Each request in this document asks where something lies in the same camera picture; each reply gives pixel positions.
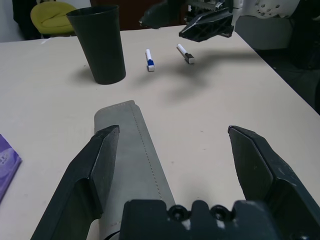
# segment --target black plastic part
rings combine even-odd
[[[195,201],[189,218],[168,216],[161,200],[132,200],[124,205],[119,240],[280,240],[263,202],[236,201],[232,220],[218,220],[204,201]]]
[[[179,36],[195,42],[202,42],[214,36],[231,37],[234,26],[233,15],[227,8],[219,11],[208,11],[197,15],[179,32]]]
[[[114,84],[126,76],[117,5],[81,8],[67,13],[98,84]]]
[[[31,240],[86,240],[101,218],[115,169],[119,127],[98,131],[72,160]]]
[[[221,205],[215,205],[210,210],[212,216],[214,216],[217,220],[220,221],[231,221],[233,218],[231,212],[229,210]]]
[[[180,9],[185,3],[186,0],[166,0],[157,3],[145,11],[139,22],[141,26],[152,29],[165,27],[178,19]]]
[[[228,8],[228,12],[232,14],[234,11],[234,0],[225,0],[225,6]]]
[[[238,126],[228,132],[245,198],[268,205],[284,239],[320,239],[320,208],[291,167],[255,132]]]
[[[172,206],[168,211],[168,215],[172,220],[178,222],[182,222],[189,218],[189,212],[184,206],[181,205]]]

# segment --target screw hole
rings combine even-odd
[[[181,205],[172,206],[169,209],[168,214],[170,218],[178,222],[182,222],[189,218],[189,212]]]
[[[230,212],[224,206],[216,205],[211,208],[210,212],[211,212],[212,216],[214,216],[217,220],[220,220],[220,221],[230,221],[231,220]]]

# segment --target black cup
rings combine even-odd
[[[126,76],[119,28],[119,6],[86,7],[66,14],[98,84],[114,84]]]

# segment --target white marker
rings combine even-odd
[[[179,52],[182,54],[184,59],[187,61],[188,64],[194,64],[196,59],[194,56],[192,56],[190,53],[188,53],[184,47],[179,43],[176,48],[179,50]]]
[[[147,63],[148,72],[154,72],[155,71],[155,64],[151,58],[151,53],[150,53],[149,49],[147,49],[145,51],[145,55],[146,55],[146,63]]]

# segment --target stitching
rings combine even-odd
[[[155,181],[156,188],[158,189],[158,194],[159,194],[159,196],[160,196],[160,200],[162,200],[162,196],[161,196],[161,193],[160,193],[160,190],[159,190],[159,186],[158,186],[158,183],[157,183],[157,179],[156,179],[154,170],[153,170],[153,168],[152,168],[152,165],[151,165],[151,162],[150,162],[150,159],[149,159],[149,155],[148,155],[148,153],[147,153],[147,149],[146,149],[144,140],[143,140],[143,138],[142,138],[142,135],[141,135],[141,132],[140,132],[140,129],[139,129],[139,126],[138,126],[138,122],[137,122],[137,119],[136,119],[136,116],[135,116],[135,113],[134,113],[134,110],[133,110],[131,104],[130,104],[130,108],[131,108],[132,115],[133,115],[133,118],[134,118],[134,121],[135,121],[135,124],[136,124],[136,128],[138,129],[138,132],[139,132],[139,134],[140,134],[140,138],[141,138],[141,141],[142,141],[142,144],[143,144],[143,147],[144,147],[145,155],[146,155],[146,158],[148,159],[148,162],[149,162],[149,165],[150,165],[150,169],[151,169],[151,172],[152,172],[154,181]]]
[[[113,108],[116,108],[116,107],[120,107],[120,106],[123,106],[123,105],[127,105],[127,103],[121,103],[121,104],[116,104],[116,105],[113,105],[113,106],[107,106],[103,109],[113,109]]]
[[[117,221],[117,222],[111,224],[111,225],[110,225],[110,228],[111,228],[111,227],[114,227],[114,226],[116,226],[116,225],[118,225],[118,224],[120,224],[120,223],[121,223],[121,221]]]

